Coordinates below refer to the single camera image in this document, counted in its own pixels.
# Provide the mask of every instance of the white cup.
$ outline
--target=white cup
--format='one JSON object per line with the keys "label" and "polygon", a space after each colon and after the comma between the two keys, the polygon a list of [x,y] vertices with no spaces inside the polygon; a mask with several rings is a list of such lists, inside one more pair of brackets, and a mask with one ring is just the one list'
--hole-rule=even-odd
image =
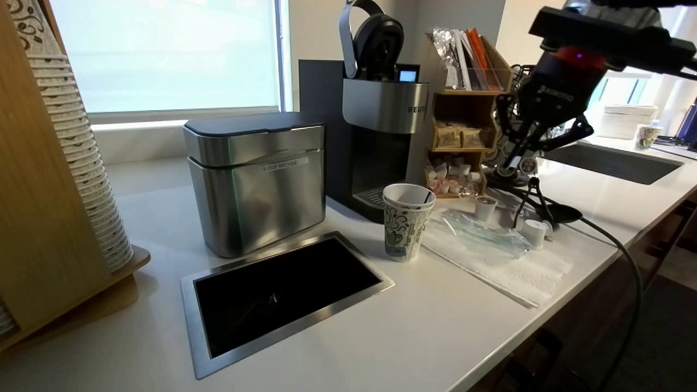
{"label": "white cup", "polygon": [[383,190],[383,204],[389,256],[396,261],[417,260],[437,193],[417,183],[392,183]]}
{"label": "white cup", "polygon": [[530,249],[541,249],[549,231],[549,223],[523,219],[520,236],[528,239]]}
{"label": "white cup", "polygon": [[634,137],[634,147],[636,151],[647,151],[654,145],[654,142],[658,139],[660,128],[658,127],[649,127],[643,125],[636,128],[636,137]]}
{"label": "white cup", "polygon": [[494,215],[496,204],[500,204],[496,198],[490,198],[490,196],[477,198],[475,219],[488,223]]}

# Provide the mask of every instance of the black cable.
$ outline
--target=black cable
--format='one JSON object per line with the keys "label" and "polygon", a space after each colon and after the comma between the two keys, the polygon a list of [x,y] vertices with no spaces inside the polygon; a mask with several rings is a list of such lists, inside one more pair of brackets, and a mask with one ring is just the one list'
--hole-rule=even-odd
{"label": "black cable", "polygon": [[606,375],[603,375],[603,378],[602,378],[602,383],[598,388],[598,390],[603,392],[607,388],[613,375],[616,372],[618,363],[624,361],[624,358],[628,352],[628,346],[630,346],[630,341],[631,341],[631,338],[636,334],[638,315],[641,315],[641,309],[643,309],[645,288],[643,288],[641,269],[638,269],[636,261],[631,260],[631,254],[628,252],[628,249],[613,233],[607,233],[606,229],[598,226],[596,223],[591,223],[587,217],[581,217],[581,223],[589,224],[591,229],[596,229],[598,233],[606,236],[625,254],[625,260],[631,266],[634,279],[636,279],[636,294],[634,294],[636,299],[634,299],[634,311],[631,311],[631,321],[630,321],[628,334],[625,334],[625,338],[624,338],[624,341],[621,341],[611,367],[606,370]]}
{"label": "black cable", "polygon": [[519,217],[520,217],[520,214],[523,214],[523,210],[526,210],[526,198],[520,198],[520,204],[519,204],[519,210],[516,210],[516,215],[515,215],[515,223],[513,223],[513,229],[516,229],[519,226]]}

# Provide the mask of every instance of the shelving unit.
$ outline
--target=shelving unit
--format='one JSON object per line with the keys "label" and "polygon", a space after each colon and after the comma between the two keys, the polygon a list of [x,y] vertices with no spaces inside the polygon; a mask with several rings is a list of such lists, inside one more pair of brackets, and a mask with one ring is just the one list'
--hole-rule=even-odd
{"label": "shelving unit", "polygon": [[[496,128],[492,125],[492,109],[500,94],[511,90],[513,69],[505,58],[483,39],[483,48],[492,63],[492,73],[502,83],[502,90],[447,90],[444,86],[444,63],[438,52],[432,48],[427,54],[427,72],[432,72],[432,81],[437,84],[434,92],[434,139],[427,147],[430,163],[438,162],[462,162],[468,163],[474,172],[482,172],[482,162],[487,154],[494,151]],[[440,145],[440,128],[438,125],[462,125],[468,128],[480,128],[480,144],[482,145]],[[453,198],[458,193],[442,193],[437,190],[440,198]]]}

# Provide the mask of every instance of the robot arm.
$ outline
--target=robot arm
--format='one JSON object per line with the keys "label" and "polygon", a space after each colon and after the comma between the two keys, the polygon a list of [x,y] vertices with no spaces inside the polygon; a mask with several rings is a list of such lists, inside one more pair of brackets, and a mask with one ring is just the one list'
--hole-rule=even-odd
{"label": "robot arm", "polygon": [[607,69],[621,72],[631,65],[697,81],[696,43],[674,39],[670,30],[649,23],[645,15],[649,10],[658,15],[655,9],[636,9],[697,5],[697,0],[592,0],[592,5],[591,0],[569,0],[567,5],[563,10],[541,9],[535,23],[576,23],[577,77],[528,77],[523,72],[513,94],[496,97],[494,119],[503,133],[502,144],[508,144],[500,147],[494,162],[500,177],[516,177],[530,153],[553,151],[592,134],[584,110]]}

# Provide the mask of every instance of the paper cup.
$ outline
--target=paper cup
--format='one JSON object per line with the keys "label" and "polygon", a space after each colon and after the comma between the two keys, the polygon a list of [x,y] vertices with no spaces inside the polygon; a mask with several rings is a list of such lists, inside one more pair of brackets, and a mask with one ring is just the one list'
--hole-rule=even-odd
{"label": "paper cup", "polygon": [[103,204],[100,210],[87,210],[87,215],[93,223],[110,223],[118,217],[118,212],[114,206]]}
{"label": "paper cup", "polygon": [[68,57],[60,54],[60,57],[37,57],[37,54],[26,54],[28,65],[32,69],[56,69],[56,67],[69,67]]}
{"label": "paper cup", "polygon": [[41,86],[41,96],[73,96],[73,94],[80,94],[80,90],[77,84],[51,84],[51,86]]}
{"label": "paper cup", "polygon": [[78,137],[78,134],[91,134],[87,118],[69,119],[69,121],[55,121],[60,137]]}
{"label": "paper cup", "polygon": [[62,144],[68,145],[80,145],[80,144],[90,144],[97,142],[97,137],[91,133],[74,133],[74,134],[65,134],[65,133],[56,133]]}
{"label": "paper cup", "polygon": [[100,249],[103,249],[103,252],[104,252],[104,251],[123,249],[123,247],[126,247],[128,242],[126,242],[124,236],[121,236],[121,231],[110,231],[110,233],[104,233],[103,237],[99,237],[99,243],[100,243]]}
{"label": "paper cup", "polygon": [[103,198],[103,196],[110,193],[108,179],[99,179],[99,181],[90,181],[90,183],[80,181],[77,186],[78,186],[78,191],[80,191],[84,198],[87,198],[87,196]]}
{"label": "paper cup", "polygon": [[111,249],[104,260],[108,260],[108,269],[114,274],[118,272],[121,267],[124,267],[133,256],[133,249],[130,243],[126,242],[124,247],[121,249]]}
{"label": "paper cup", "polygon": [[392,183],[383,190],[383,204],[389,256],[396,261],[417,260],[437,193],[417,183]]}
{"label": "paper cup", "polygon": [[487,224],[494,215],[496,204],[500,204],[496,198],[490,198],[490,196],[477,198],[475,219]]}
{"label": "paper cup", "polygon": [[80,107],[84,107],[84,97],[80,97],[80,94],[43,96],[43,105],[49,105],[49,107],[56,107],[56,105],[80,105]]}
{"label": "paper cup", "polygon": [[63,145],[63,153],[69,156],[85,156],[90,153],[99,153],[97,139],[74,142],[74,144],[62,139],[62,145]]}
{"label": "paper cup", "polygon": [[78,90],[78,83],[73,77],[49,77],[49,79],[37,79],[39,90],[51,90],[51,86],[68,86],[68,90]]}
{"label": "paper cup", "polygon": [[47,61],[53,61],[53,58],[68,58],[68,57],[62,54],[62,52],[26,52],[26,58],[47,58]]}
{"label": "paper cup", "polygon": [[74,79],[69,67],[36,67],[36,79]]}
{"label": "paper cup", "polygon": [[68,151],[63,147],[63,156],[68,166],[78,166],[80,162],[97,162],[100,156],[100,151],[97,145],[85,145],[80,151]]}
{"label": "paper cup", "polygon": [[73,177],[84,177],[87,172],[93,172],[103,166],[100,156],[68,162]]}
{"label": "paper cup", "polygon": [[541,223],[541,219],[526,219],[520,226],[520,236],[528,239],[530,249],[541,249],[546,231],[549,231],[549,223]]}
{"label": "paper cup", "polygon": [[654,142],[658,139],[660,128],[658,127],[638,127],[636,128],[636,137],[634,137],[634,147],[636,151],[647,151],[654,145]]}
{"label": "paper cup", "polygon": [[43,105],[47,105],[47,110],[49,110],[51,116],[56,116],[56,114],[80,114],[80,110],[85,109],[84,102],[49,105],[49,102],[43,101]]}
{"label": "paper cup", "polygon": [[68,110],[68,114],[53,114],[51,116],[51,121],[53,125],[60,125],[60,121],[78,121],[78,119],[87,119],[87,114],[85,110]]}
{"label": "paper cup", "polygon": [[108,215],[100,223],[93,223],[91,226],[93,226],[97,237],[110,237],[110,236],[114,237],[114,233],[118,233],[121,224],[123,224],[123,219],[116,214],[116,215]]}

